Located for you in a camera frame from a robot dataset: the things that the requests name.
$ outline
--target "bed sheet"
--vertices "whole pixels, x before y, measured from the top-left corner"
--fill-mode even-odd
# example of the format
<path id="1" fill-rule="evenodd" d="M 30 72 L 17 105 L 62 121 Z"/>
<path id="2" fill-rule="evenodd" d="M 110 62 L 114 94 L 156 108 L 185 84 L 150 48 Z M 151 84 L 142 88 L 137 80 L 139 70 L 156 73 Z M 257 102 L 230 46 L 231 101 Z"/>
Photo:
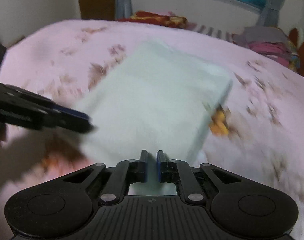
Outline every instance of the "bed sheet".
<path id="1" fill-rule="evenodd" d="M 229 135 L 216 137 L 210 133 L 197 160 L 190 165 L 209 162 L 289 194 L 300 210 L 292 236 L 303 240 L 304 78 L 279 63 L 229 42 L 186 30 L 70 20 L 49 25 L 9 49 L 0 82 L 71 106 L 141 41 L 156 38 L 223 66 L 233 77 L 231 93 L 223 106 Z M 3 216 L 3 206 L 11 194 L 91 163 L 78 159 L 71 166 L 53 157 L 59 169 L 44 176 L 42 167 L 35 166 L 37 179 L 23 177 L 24 183 L 13 183 L 44 156 L 48 141 L 53 141 L 53 131 L 28 131 L 8 125 L 7 137 L 0 149 L 0 239 L 11 235 Z"/>

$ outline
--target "curtain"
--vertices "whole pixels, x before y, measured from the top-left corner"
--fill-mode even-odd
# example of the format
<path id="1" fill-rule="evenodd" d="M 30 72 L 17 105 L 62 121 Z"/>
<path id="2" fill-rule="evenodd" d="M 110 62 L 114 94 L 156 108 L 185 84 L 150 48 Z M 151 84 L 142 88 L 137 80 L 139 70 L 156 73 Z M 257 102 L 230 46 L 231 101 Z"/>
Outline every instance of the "curtain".
<path id="1" fill-rule="evenodd" d="M 115 0 L 115 19 L 130 18 L 132 15 L 131 0 Z"/>
<path id="2" fill-rule="evenodd" d="M 266 0 L 265 7 L 257 21 L 259 26 L 277 26 L 279 22 L 279 10 L 284 0 Z"/>

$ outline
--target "folded towel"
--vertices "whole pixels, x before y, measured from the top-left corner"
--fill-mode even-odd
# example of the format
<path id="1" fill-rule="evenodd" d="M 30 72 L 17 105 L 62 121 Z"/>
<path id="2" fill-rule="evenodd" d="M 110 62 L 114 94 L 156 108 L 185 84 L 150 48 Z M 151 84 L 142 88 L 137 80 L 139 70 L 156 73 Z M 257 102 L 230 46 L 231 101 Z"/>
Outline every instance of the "folded towel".
<path id="1" fill-rule="evenodd" d="M 87 157 L 108 167 L 154 156 L 192 163 L 201 149 L 211 115 L 230 90 L 222 68 L 155 41 L 140 44 L 75 109 L 92 117 L 93 132 L 62 131 Z"/>

